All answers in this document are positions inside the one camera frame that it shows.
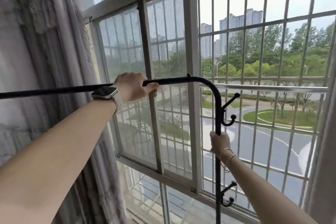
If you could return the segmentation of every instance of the black metal pole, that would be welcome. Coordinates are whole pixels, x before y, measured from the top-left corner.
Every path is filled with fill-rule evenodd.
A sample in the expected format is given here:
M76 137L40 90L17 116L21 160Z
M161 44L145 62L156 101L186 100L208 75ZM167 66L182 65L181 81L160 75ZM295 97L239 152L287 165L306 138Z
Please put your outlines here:
M207 79L196 76L187 77L177 77L177 78L163 78L148 80L143 83L143 86L151 82L157 82L160 85L176 84L176 83L186 83L186 82L200 82L208 86L215 97L215 132L216 134L221 134L221 94L217 87ZM90 92L95 91L101 86L111 86L112 83L99 84L99 85L88 85L88 86L75 86L75 87L64 87L57 89L47 89L47 90L26 90L26 91L15 91L15 92L3 92L0 93L0 99L10 99L10 98L22 98L22 97L33 97L33 96L43 96L49 94L69 94L69 93L80 93L80 92ZM216 181L216 224L221 224L221 161L216 157L215 159L215 181Z

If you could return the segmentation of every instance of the watch face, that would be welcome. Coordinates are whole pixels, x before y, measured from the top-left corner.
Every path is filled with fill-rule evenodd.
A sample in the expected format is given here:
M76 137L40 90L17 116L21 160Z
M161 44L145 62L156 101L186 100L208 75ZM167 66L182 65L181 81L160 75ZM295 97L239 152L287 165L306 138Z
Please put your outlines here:
M108 96L110 94L112 94L114 91L116 91L117 88L115 87L100 87L98 90L95 90L92 95L93 96Z

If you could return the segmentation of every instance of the hand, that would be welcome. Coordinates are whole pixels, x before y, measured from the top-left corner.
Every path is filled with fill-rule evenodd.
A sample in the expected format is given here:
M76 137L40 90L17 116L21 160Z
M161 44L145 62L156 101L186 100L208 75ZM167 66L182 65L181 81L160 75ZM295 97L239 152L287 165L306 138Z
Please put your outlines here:
M219 158L222 162L226 162L226 160L233 154L231 150L225 150L223 153L222 151L225 148L230 147L230 138L229 135L225 132L222 132L222 134L219 136L214 131L210 132L210 138L211 138L211 150L217 158Z
M141 99L159 87L157 82L152 82L143 87L142 83L145 80L147 80L147 77L141 73L123 73L118 75L113 86L118 88L123 103L126 103Z

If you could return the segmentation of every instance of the black hook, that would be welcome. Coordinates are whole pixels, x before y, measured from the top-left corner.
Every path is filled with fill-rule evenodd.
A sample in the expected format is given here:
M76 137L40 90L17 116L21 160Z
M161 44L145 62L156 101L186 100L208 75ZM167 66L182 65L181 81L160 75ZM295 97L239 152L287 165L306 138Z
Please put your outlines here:
M235 122L235 120L237 119L237 116L234 115L234 114L232 114L231 115L231 121L229 123L225 123L224 122L224 112L225 112L225 109L226 109L226 107L229 106L229 104L231 104L238 97L240 97L240 94L239 93L235 93L234 96L222 106L222 112L221 112L222 113L222 121L221 121L221 123L224 126L226 126L226 127L231 126Z
M227 192L230 188L234 187L234 186L237 186L237 183L235 181L232 181L231 184L229 186L227 186L226 188L224 188L221 192L220 192L220 195L221 195L221 199L220 199L220 203L222 204L222 206L224 207L230 207L233 202L235 201L233 199L233 197L230 197L229 198L229 202L227 204L224 203L224 193Z

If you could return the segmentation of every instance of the window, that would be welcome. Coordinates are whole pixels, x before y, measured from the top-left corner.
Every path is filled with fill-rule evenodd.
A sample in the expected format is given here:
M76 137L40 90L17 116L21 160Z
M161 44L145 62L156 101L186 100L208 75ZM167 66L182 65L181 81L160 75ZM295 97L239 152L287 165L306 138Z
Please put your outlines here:
M329 72L336 67L331 64L336 15L332 2L98 2L88 11L93 14L90 29L97 39L94 53L102 83L130 71L149 78L191 73L215 83L222 102L239 92L241 98L226 112L238 119L222 127L233 151L305 206L314 175L312 160L319 153L315 149L323 128L318 127L322 106L328 104ZM123 105L111 121L111 132L118 160L125 164L124 197L130 215L149 223L212 220L211 130L214 100L198 83L162 86L156 98ZM234 180L223 171L221 179L222 185ZM235 203L234 211L222 216L224 221L256 223L240 186L225 197Z

